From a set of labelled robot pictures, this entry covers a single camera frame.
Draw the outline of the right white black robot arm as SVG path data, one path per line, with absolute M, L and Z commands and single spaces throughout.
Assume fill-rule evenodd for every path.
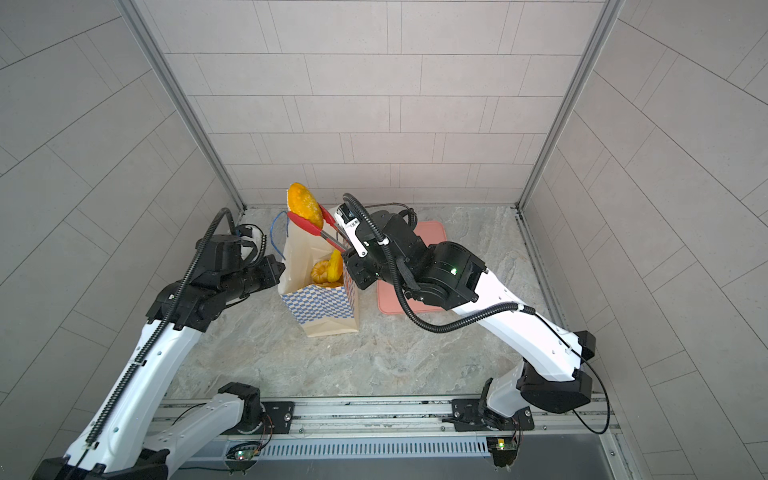
M 480 423 L 512 430 L 529 407 L 563 414 L 590 403 L 596 381 L 588 365 L 596 346 L 591 333 L 547 320 L 464 246 L 426 244 L 410 209 L 370 213 L 346 201 L 333 216 L 351 243 L 342 257 L 359 288 L 387 283 L 419 328 L 447 334 L 479 324 L 521 355 L 510 372 L 487 380 L 477 407 Z

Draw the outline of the bright yellow croissant bread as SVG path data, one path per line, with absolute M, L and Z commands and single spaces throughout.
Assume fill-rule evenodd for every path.
M 343 258 L 341 252 L 334 249 L 330 259 L 328 260 L 327 269 L 327 281 L 329 283 L 336 283 L 342 279 L 343 276 Z

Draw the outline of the red metal tongs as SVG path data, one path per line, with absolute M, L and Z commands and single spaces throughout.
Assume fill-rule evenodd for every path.
M 332 247 L 339 252 L 343 253 L 350 247 L 346 234 L 339 228 L 333 216 L 322 205 L 319 206 L 322 218 L 323 226 L 317 227 L 310 220 L 301 217 L 299 214 L 288 211 L 287 215 L 289 220 L 298 226 L 301 230 L 309 233 L 310 235 L 321 237 Z

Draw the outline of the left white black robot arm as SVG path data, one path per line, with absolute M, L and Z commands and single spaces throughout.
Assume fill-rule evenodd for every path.
M 278 284 L 285 267 L 259 261 L 205 260 L 190 284 L 166 287 L 147 313 L 134 356 L 88 427 L 60 457 L 43 460 L 36 479 L 168 479 L 215 437 L 271 434 L 257 387 L 230 382 L 156 435 L 148 430 L 192 347 L 226 307 Z

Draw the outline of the small brown oval bun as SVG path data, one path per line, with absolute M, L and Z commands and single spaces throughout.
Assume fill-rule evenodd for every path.
M 287 190 L 287 206 L 290 212 L 309 221 L 314 227 L 324 227 L 324 214 L 319 203 L 301 183 L 293 183 Z

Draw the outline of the blue checkered paper bag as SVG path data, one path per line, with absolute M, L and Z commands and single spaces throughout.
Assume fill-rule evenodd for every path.
M 304 231 L 294 220 L 287 224 L 285 271 L 277 291 L 309 337 L 359 331 L 358 289 L 343 272 L 336 282 L 316 283 L 311 277 L 316 264 L 329 261 L 338 249 L 324 237 Z

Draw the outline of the pale yellow bread slice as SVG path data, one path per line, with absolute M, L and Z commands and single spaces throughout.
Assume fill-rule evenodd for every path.
M 329 283 L 330 280 L 328 275 L 328 268 L 329 268 L 328 260 L 321 260 L 315 263 L 310 273 L 312 282 L 314 284 Z

